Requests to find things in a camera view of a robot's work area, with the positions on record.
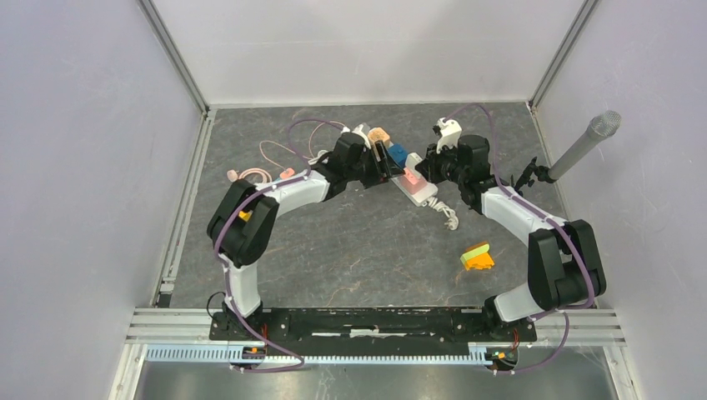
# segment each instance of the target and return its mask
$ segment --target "aluminum frame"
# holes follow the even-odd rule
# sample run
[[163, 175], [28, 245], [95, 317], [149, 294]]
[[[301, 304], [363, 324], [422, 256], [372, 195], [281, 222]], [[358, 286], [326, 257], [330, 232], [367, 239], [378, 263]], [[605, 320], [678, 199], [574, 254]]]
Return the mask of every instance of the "aluminum frame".
[[184, 240], [187, 238], [187, 230], [192, 217], [194, 208], [194, 200], [197, 197], [199, 180], [203, 162], [206, 159], [206, 151], [208, 149], [208, 141], [211, 138], [213, 129], [213, 120], [216, 117], [216, 110], [209, 111], [206, 118], [202, 120], [199, 134], [194, 144], [191, 161], [189, 162], [189, 170], [182, 190], [182, 197], [179, 200], [177, 216], [174, 218], [172, 233], [169, 237], [169, 242], [162, 256], [162, 273], [160, 280], [155, 288], [152, 304], [159, 304], [160, 297], [171, 295], [174, 290], [174, 281], [177, 278], [179, 270], [179, 261], [182, 258], [184, 250]]
[[554, 81], [555, 77], [557, 77], [557, 74], [564, 65], [564, 62], [567, 60], [569, 52], [572, 51], [572, 48], [577, 43], [577, 38], [582, 33], [582, 30], [584, 30], [584, 26], [586, 25], [587, 21], [589, 21], [589, 18], [592, 16], [592, 13], [594, 13], [594, 10], [599, 4], [599, 1], [600, 0], [584, 0], [584, 3], [582, 3], [582, 6], [577, 12], [577, 16], [574, 17], [574, 21], [569, 26], [569, 30], [567, 31], [567, 33], [564, 35], [562, 43], [559, 45], [559, 48], [557, 49], [557, 52], [555, 53], [552, 61], [550, 61], [550, 65], [548, 65], [547, 71], [545, 71], [543, 78], [540, 79], [540, 84], [538, 85], [538, 88], [535, 89], [533, 97], [531, 97], [528, 101], [533, 111], [543, 101], [543, 98], [548, 92], [550, 85]]
[[[464, 310], [478, 313], [477, 308]], [[633, 373], [629, 365], [628, 348], [624, 334], [619, 325], [619, 319], [614, 310], [587, 309], [569, 310], [570, 333], [566, 347], [602, 347], [609, 365], [609, 372], [618, 394], [619, 400], [638, 400], [641, 398], [634, 385]], [[211, 352], [210, 359], [199, 356], [202, 363], [223, 363], [223, 359], [213, 357], [213, 352], [225, 348], [243, 349], [245, 347], [262, 347], [260, 341], [212, 341], [208, 339], [211, 328], [211, 317], [206, 310], [192, 308], [136, 308], [133, 320], [128, 329], [128, 336], [123, 347], [118, 371], [111, 387], [111, 400], [127, 400], [134, 398], [144, 362], [148, 353], [164, 351], [173, 352], [169, 355], [171, 362], [194, 362], [194, 353], [189, 350]], [[564, 317], [552, 314], [535, 323], [538, 341], [522, 342], [526, 347], [553, 348], [558, 345], [564, 334]], [[507, 347], [511, 342], [470, 342], [470, 355], [474, 351], [486, 347]], [[307, 363], [387, 363], [387, 364], [465, 364], [479, 365], [474, 357], [310, 357]], [[271, 357], [265, 363], [286, 363], [285, 357]]]
[[179, 75], [179, 78], [182, 79], [184, 86], [187, 87], [187, 90], [189, 91], [189, 96], [194, 101], [194, 104], [196, 104], [197, 108], [201, 110], [202, 113], [208, 113], [208, 102], [199, 90], [196, 81], [194, 81], [194, 77], [189, 71], [187, 63], [182, 58], [182, 54], [179, 53], [177, 45], [174, 43], [174, 40], [172, 40], [172, 35], [169, 34], [169, 30], [167, 30], [167, 26], [165, 26], [162, 17], [159, 15], [159, 11], [157, 10], [157, 7], [155, 7], [153, 0], [137, 1], [138, 5], [145, 14], [145, 18], [148, 20], [150, 26], [155, 32], [155, 36], [157, 36], [157, 39], [159, 40], [160, 44], [162, 44], [164, 52], [167, 54], [169, 61], [172, 62], [174, 69]]

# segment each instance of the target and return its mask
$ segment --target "white cable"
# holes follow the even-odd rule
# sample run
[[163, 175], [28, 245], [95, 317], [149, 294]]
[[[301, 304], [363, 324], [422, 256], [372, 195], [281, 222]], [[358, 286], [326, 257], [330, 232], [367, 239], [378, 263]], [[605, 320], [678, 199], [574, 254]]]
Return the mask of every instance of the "white cable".
[[319, 159], [320, 159], [324, 154], [326, 154], [326, 153], [329, 153], [329, 152], [326, 151], [326, 150], [319, 150], [319, 151], [317, 152], [317, 157], [315, 157], [315, 158], [310, 158], [309, 160], [307, 160], [307, 163], [308, 163], [309, 165], [314, 165], [314, 164], [316, 164], [316, 163], [319, 161]]
[[440, 201], [435, 196], [427, 199], [427, 207], [432, 208], [434, 211], [444, 213], [448, 220], [444, 223], [450, 231], [455, 231], [459, 228], [459, 218], [457, 218], [457, 213], [447, 204]]

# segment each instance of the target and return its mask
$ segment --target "gray floor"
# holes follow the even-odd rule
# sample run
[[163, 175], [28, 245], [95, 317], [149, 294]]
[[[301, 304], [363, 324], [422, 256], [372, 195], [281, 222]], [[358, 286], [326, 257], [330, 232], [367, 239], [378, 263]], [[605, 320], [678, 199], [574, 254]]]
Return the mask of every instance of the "gray floor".
[[[499, 130], [502, 177], [516, 177], [533, 156], [546, 163], [538, 133], [522, 103], [490, 103]], [[431, 127], [456, 104], [343, 107], [281, 107], [219, 110], [174, 288], [173, 308], [204, 307], [208, 295], [223, 290], [223, 274], [214, 261], [206, 225], [228, 190], [226, 172], [260, 167], [274, 176], [279, 169], [258, 151], [264, 139], [286, 143], [284, 129], [298, 118], [324, 118], [353, 127], [382, 127], [408, 151], [424, 155], [436, 141]], [[457, 119], [466, 133], [488, 136], [484, 115], [468, 110]], [[295, 143], [306, 151], [313, 124], [295, 128]], [[322, 127], [314, 152], [331, 149], [337, 132]], [[299, 160], [264, 145], [266, 154], [300, 169]], [[555, 188], [536, 184], [526, 198], [563, 216]], [[385, 305], [481, 305], [485, 298], [525, 280], [523, 244], [496, 222], [469, 211], [451, 183], [438, 197], [459, 215], [459, 229], [448, 231], [445, 218], [415, 207], [392, 183], [364, 191], [349, 184], [346, 192], [321, 204], [280, 218], [258, 268], [259, 291], [266, 307], [356, 307]], [[496, 265], [490, 271], [464, 271], [459, 256], [468, 246], [491, 244]]]
[[[547, 349], [523, 349], [519, 367]], [[301, 372], [242, 375], [225, 364], [148, 362], [135, 398], [186, 399], [616, 399], [600, 348], [565, 349], [553, 362], [513, 377], [469, 366], [310, 366]]]

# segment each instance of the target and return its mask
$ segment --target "pink connector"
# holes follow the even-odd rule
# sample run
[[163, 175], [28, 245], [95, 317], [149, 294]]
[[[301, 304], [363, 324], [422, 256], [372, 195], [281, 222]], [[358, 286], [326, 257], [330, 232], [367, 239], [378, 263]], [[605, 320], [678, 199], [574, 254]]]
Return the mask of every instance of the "pink connector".
[[425, 181], [423, 177], [416, 177], [409, 168], [406, 167], [404, 171], [405, 175], [400, 178], [400, 184], [403, 185], [403, 188], [410, 194], [419, 192], [427, 185], [427, 181]]

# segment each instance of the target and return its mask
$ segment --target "speckled gray mat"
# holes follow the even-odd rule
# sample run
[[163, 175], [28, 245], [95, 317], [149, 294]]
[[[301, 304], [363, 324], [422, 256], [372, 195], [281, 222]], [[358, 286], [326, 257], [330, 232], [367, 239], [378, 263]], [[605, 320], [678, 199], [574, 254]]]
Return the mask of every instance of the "speckled gray mat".
[[[279, 169], [258, 151], [261, 140], [286, 143], [285, 128], [295, 119], [323, 118], [350, 127], [367, 123], [385, 129], [395, 143], [424, 156], [436, 137], [431, 127], [457, 104], [405, 104], [341, 107], [279, 107], [219, 110], [216, 114], [198, 195], [179, 265], [172, 308], [202, 308], [223, 290], [221, 267], [213, 259], [206, 225], [228, 190], [229, 169]], [[522, 103], [490, 103], [499, 130], [502, 177], [516, 177], [534, 156], [546, 164], [528, 109]], [[465, 133], [488, 136], [484, 115], [469, 109], [456, 119]], [[307, 152], [314, 124], [294, 129], [299, 149]], [[337, 132], [322, 127], [314, 152], [331, 149]], [[300, 170], [299, 160], [273, 145], [266, 154]], [[538, 183], [525, 189], [528, 200], [564, 215], [555, 188]], [[415, 207], [392, 183], [363, 190], [358, 183], [336, 198], [292, 211], [280, 218], [258, 263], [259, 291], [266, 307], [356, 307], [386, 305], [481, 305], [491, 295], [525, 280], [527, 251], [496, 222], [469, 211], [457, 188], [439, 185], [438, 197], [456, 210], [459, 229], [448, 231], [443, 214]], [[489, 271], [465, 271], [459, 256], [487, 240], [496, 265]]]

